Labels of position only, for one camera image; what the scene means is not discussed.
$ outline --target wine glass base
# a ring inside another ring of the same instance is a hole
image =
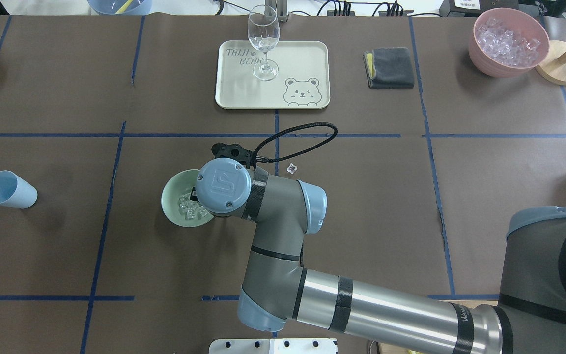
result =
[[[279,74],[279,66],[273,60],[268,59],[266,67],[265,62],[256,63],[254,67],[254,74],[256,78],[261,81],[270,81]]]

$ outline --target brown table surface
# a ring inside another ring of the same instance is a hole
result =
[[[467,54],[474,20],[293,15],[282,40],[328,47],[328,107],[224,110],[218,47],[243,40],[246,21],[0,16],[0,170],[39,194],[27,210],[0,206],[0,353],[205,353],[216,338],[269,336],[236,316],[254,224],[185,229],[160,207],[167,180],[218,141],[254,148],[334,123],[332,143],[291,160],[296,174],[263,166],[328,195],[305,266],[422,296],[495,300],[510,217],[566,206],[566,88],[534,70],[481,74]],[[566,40],[566,20],[544,23]],[[411,50],[414,89],[368,89],[362,53],[377,47]],[[366,350],[293,321],[278,336]]]

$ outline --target silver metal tube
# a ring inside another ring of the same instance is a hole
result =
[[[329,328],[337,297],[337,276],[308,270],[297,320]]]
[[[350,284],[349,289],[343,284]],[[342,306],[350,309],[339,311]],[[461,350],[472,354],[500,354],[502,348],[501,325],[490,306],[469,310],[352,280],[341,282],[312,270],[306,274],[296,320],[336,331],[335,324],[344,323],[346,334],[424,353],[452,354],[459,342]]]
[[[419,352],[451,354],[458,317],[451,304],[355,282],[346,333]]]

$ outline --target pink bowl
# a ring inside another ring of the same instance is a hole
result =
[[[483,52],[476,40],[476,31],[478,27],[484,25],[489,18],[494,17],[501,20],[508,29],[519,32],[521,36],[527,40],[536,38],[541,42],[537,48],[538,59],[535,60],[530,67],[511,67],[496,62]],[[481,14],[473,26],[471,36],[469,38],[469,56],[473,64],[478,67],[484,74],[490,75],[494,78],[510,78],[523,74],[524,72],[533,69],[539,65],[547,56],[550,50],[550,38],[547,32],[537,20],[532,18],[526,13],[507,7],[499,7],[497,9],[490,9]]]

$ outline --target green bowl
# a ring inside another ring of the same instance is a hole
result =
[[[200,170],[185,170],[167,181],[161,194],[161,208],[167,219],[178,226],[196,227],[206,224],[213,220],[213,215],[209,214],[202,219],[197,217],[193,220],[185,220],[184,215],[180,213],[180,196],[191,193],[191,189],[196,186],[196,177]]]

